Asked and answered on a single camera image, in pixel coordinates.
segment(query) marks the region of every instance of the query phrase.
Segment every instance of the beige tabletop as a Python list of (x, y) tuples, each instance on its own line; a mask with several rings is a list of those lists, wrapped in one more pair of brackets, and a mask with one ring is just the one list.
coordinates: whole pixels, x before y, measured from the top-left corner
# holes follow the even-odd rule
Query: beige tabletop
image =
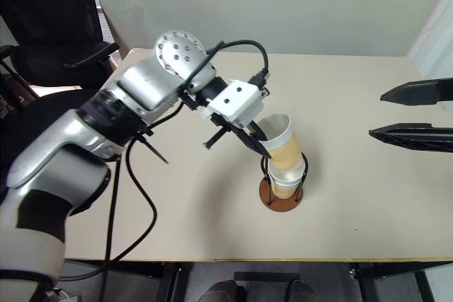
[[(227, 79), (248, 79), (259, 54), (220, 53)], [(137, 144), (132, 167), (156, 203), (154, 230), (128, 260), (432, 260), (453, 258), (453, 154), (383, 144), (369, 129), (397, 122), (453, 126), (440, 105), (379, 101), (419, 79), (406, 58), (270, 55), (270, 97), (259, 117), (285, 112), (309, 159), (304, 198), (293, 211), (267, 209), (258, 196), (260, 156), (186, 108), (149, 139), (169, 165)], [(111, 188), (69, 218), (67, 257), (101, 259)], [(113, 254), (132, 243), (151, 211), (120, 178)]]

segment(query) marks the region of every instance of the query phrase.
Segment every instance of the chair armrest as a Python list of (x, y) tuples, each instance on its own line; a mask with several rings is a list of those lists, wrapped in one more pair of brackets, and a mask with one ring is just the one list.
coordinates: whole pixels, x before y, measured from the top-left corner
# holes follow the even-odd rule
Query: chair armrest
[(79, 70), (84, 67), (95, 64), (97, 62), (100, 62), (102, 59), (106, 58), (109, 54), (112, 54), (119, 48), (120, 46), (116, 42), (113, 42), (103, 47), (102, 49), (96, 51), (95, 53), (93, 53), (92, 55), (85, 59), (82, 59), (75, 63), (63, 63), (63, 66), (66, 67), (67, 69)]
[(11, 54), (11, 51), (13, 50), (14, 46), (13, 45), (3, 45), (0, 47), (0, 59), (3, 60)]

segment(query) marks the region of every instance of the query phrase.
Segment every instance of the black office chair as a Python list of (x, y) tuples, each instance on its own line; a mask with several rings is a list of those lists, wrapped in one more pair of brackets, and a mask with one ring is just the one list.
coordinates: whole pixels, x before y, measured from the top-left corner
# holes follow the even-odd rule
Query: black office chair
[(95, 0), (1, 0), (1, 16), (19, 44), (4, 56), (29, 83), (100, 88), (112, 73)]

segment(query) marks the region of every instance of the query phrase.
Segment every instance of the black metal frame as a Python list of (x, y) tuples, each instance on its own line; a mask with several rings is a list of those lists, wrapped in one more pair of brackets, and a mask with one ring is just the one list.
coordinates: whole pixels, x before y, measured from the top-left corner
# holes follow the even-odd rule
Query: black metal frame
[[(102, 260), (71, 261), (93, 265), (95, 267), (101, 267), (103, 265)], [(159, 290), (153, 302), (171, 302), (173, 292), (175, 291), (176, 279), (182, 268), (183, 265), (179, 262), (119, 261), (110, 266), (110, 270), (160, 279)]]
[(418, 290), (423, 302), (434, 302), (430, 284), (426, 277), (425, 269), (452, 264), (453, 261), (443, 262), (390, 262), (372, 263), (361, 267), (359, 263), (351, 264), (351, 275), (359, 284), (363, 302), (376, 302), (377, 295), (374, 290), (374, 280), (385, 277), (414, 273)]

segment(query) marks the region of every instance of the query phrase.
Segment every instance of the floor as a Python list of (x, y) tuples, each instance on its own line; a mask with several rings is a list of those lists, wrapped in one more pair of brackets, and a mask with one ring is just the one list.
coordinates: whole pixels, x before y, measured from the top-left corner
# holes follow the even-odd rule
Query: floor
[[(64, 274), (80, 274), (91, 268), (65, 263)], [(215, 282), (234, 278), (235, 272), (272, 272), (281, 276), (299, 276), (310, 284), (320, 302), (361, 302), (355, 280), (350, 278), (348, 263), (325, 262), (198, 262), (185, 264), (173, 302), (197, 302)], [(248, 302), (283, 301), (287, 283), (238, 281), (247, 290)], [(101, 276), (78, 282), (60, 282), (59, 288), (81, 302), (98, 302)], [(422, 302), (412, 274), (376, 280), (378, 302)], [(155, 301), (159, 280), (110, 272), (105, 300), (109, 302)]]

